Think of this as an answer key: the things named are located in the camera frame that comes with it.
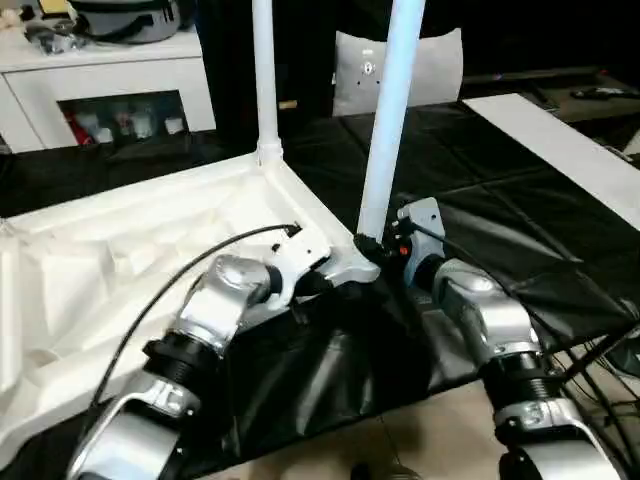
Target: white pole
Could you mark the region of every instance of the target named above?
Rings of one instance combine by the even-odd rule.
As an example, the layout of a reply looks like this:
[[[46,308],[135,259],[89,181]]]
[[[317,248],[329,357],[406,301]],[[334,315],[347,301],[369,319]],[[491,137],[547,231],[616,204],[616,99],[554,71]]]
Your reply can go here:
[[[371,137],[358,233],[382,239],[426,0],[395,0]]]
[[[276,100],[276,68],[273,53],[272,0],[253,0],[253,48],[256,62],[258,96],[258,153],[282,154],[278,137],[278,104]]]

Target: white cabinet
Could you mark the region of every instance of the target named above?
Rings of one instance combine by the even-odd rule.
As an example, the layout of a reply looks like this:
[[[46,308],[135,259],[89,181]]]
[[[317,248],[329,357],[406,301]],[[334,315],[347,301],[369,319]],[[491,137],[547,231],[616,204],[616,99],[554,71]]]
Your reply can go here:
[[[169,117],[180,117],[189,131],[215,129],[195,31],[156,44],[92,46],[53,56],[39,52],[19,31],[2,33],[0,73],[0,135],[14,152],[73,146],[84,143],[82,135],[95,140],[85,125],[78,125],[78,112],[78,117],[93,117],[98,130],[106,127],[107,137],[118,133],[110,103],[124,102],[135,115],[136,105],[167,103],[166,97],[179,112]],[[5,107],[4,97],[11,108]],[[91,109],[93,113],[84,113]],[[152,116],[159,126],[149,128],[153,134],[169,130],[163,123],[167,115]]]
[[[0,135],[14,153],[43,148],[42,142],[2,76],[0,76]]]

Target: gray bag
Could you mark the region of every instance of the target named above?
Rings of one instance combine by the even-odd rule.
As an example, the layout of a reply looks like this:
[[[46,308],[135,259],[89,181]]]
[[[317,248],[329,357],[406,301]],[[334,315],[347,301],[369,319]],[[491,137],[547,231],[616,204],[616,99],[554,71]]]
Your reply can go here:
[[[74,33],[96,42],[148,43],[169,38],[191,21],[176,0],[70,0]]]

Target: floor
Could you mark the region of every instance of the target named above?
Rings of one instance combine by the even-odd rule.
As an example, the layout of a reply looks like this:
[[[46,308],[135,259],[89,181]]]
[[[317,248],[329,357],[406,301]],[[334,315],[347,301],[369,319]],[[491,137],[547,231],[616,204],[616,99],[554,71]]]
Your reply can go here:
[[[628,393],[604,370],[591,370],[612,401],[629,399]],[[584,405],[598,414],[594,404],[575,391]],[[638,417],[624,420],[640,445]],[[398,461],[424,480],[496,480],[503,452],[504,447],[493,437],[491,406],[482,384],[476,382],[235,466],[206,480],[348,480],[351,467],[358,462],[368,463],[374,478],[382,479],[385,469]]]

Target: black fabric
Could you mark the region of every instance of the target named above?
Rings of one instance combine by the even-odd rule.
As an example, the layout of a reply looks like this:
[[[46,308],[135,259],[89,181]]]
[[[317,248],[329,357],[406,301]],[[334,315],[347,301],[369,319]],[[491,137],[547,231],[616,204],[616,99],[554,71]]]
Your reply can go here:
[[[635,68],[640,4],[628,0],[470,2],[464,11],[465,75],[567,67]]]
[[[285,160],[355,229],[371,116],[323,119],[284,138]],[[10,216],[223,158],[217,134],[98,145],[14,157],[2,180]],[[640,234],[464,107],[407,114],[394,181],[398,198],[435,196],[447,236],[509,283],[565,344],[633,321],[614,298],[640,304]],[[242,335],[227,363],[234,429],[212,440],[216,412],[193,432],[185,478],[261,456],[475,378],[459,332],[424,292],[399,279],[344,285]],[[537,326],[548,347],[553,345]],[[2,479],[58,478],[81,416],[36,436]]]
[[[336,0],[273,2],[281,131],[333,110]],[[198,0],[196,26],[221,135],[254,146],[258,134],[251,0]]]
[[[392,0],[349,0],[340,2],[338,30],[354,37],[386,42],[391,20]],[[461,27],[466,12],[480,4],[478,0],[427,1],[422,18],[420,38],[445,35]]]

